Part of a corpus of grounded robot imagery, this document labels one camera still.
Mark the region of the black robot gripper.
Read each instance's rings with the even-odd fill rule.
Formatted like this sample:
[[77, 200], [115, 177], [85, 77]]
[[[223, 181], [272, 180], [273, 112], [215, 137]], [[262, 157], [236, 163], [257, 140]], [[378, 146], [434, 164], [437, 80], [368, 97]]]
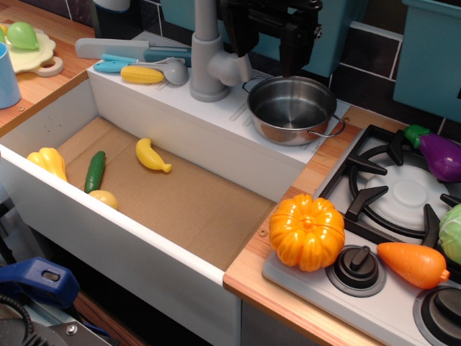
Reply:
[[220, 16], [239, 58], [257, 46], [260, 34], [279, 39], [282, 75], [290, 77], [310, 60], [322, 8], [322, 1], [221, 1]]

